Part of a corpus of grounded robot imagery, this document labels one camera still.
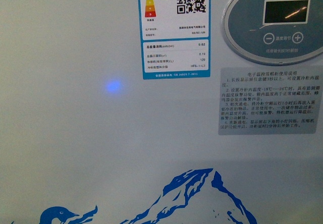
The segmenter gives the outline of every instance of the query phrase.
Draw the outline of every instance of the temperature adjustment button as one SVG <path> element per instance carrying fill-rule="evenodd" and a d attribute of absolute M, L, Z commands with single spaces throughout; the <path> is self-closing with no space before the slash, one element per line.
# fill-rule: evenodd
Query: temperature adjustment button
<path fill-rule="evenodd" d="M 304 35 L 303 33 L 301 32 L 296 32 L 293 36 L 292 36 L 292 40 L 293 40 L 293 43 L 295 44 L 299 44 L 303 41 L 304 39 Z"/>
<path fill-rule="evenodd" d="M 263 41 L 264 43 L 266 43 L 267 45 L 272 44 L 275 41 L 275 35 L 273 35 L 272 33 L 267 33 L 264 37 L 263 37 Z"/>

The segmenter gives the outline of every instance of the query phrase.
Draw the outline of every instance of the energy label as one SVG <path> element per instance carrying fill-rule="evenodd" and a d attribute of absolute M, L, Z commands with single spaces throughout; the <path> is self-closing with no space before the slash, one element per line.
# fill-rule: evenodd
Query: energy label
<path fill-rule="evenodd" d="M 138 0 L 143 79 L 210 76 L 210 0 Z"/>

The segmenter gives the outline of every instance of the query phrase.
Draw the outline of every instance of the instruction label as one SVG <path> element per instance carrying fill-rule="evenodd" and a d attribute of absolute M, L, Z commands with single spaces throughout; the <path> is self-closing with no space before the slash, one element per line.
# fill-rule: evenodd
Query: instruction label
<path fill-rule="evenodd" d="M 315 133 L 323 67 L 224 68 L 219 135 Z"/>

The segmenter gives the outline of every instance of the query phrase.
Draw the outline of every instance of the blue penguin illustration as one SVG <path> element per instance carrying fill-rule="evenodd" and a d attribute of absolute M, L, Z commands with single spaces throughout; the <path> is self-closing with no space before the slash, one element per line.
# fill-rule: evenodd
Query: blue penguin illustration
<path fill-rule="evenodd" d="M 67 210 L 61 206 L 54 206 L 45 210 L 41 216 L 39 224 L 51 224 L 51 221 L 55 218 L 58 218 L 61 223 L 65 223 L 67 219 L 79 216 Z"/>

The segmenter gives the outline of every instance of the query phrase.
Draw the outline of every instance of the sticker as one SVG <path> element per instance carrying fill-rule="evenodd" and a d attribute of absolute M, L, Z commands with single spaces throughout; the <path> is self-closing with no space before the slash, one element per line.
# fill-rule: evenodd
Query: sticker
<path fill-rule="evenodd" d="M 62 206 L 53 206 L 45 211 L 40 216 L 39 224 L 48 224 L 52 223 L 54 219 L 58 219 L 61 223 L 68 223 L 68 224 L 83 224 L 86 222 L 93 221 L 94 215 L 97 213 L 97 206 L 92 211 L 85 213 L 80 217 L 78 214 L 74 214 L 65 207 Z"/>
<path fill-rule="evenodd" d="M 143 79 L 210 76 L 210 0 L 138 0 Z"/>
<path fill-rule="evenodd" d="M 323 67 L 221 70 L 219 135 L 315 133 Z"/>
<path fill-rule="evenodd" d="M 208 196 L 214 197 L 212 206 L 207 207 L 205 199 L 194 202 L 194 199 L 199 198 L 201 192 L 207 192 Z M 223 207 L 228 206 L 229 209 L 220 210 L 216 194 L 225 197 L 223 200 L 229 205 L 225 203 L 221 203 L 221 205 Z M 203 205 L 203 220 L 199 223 L 257 224 L 254 215 L 247 210 L 239 198 L 225 187 L 222 176 L 213 169 L 189 170 L 174 177 L 148 209 L 137 214 L 133 219 L 127 219 L 120 224 L 158 223 L 159 221 L 162 223 L 182 223 L 175 220 L 178 218 L 180 220 L 192 219 L 191 216 L 185 216 L 184 213 L 191 213 L 197 219 L 196 210 Z"/>

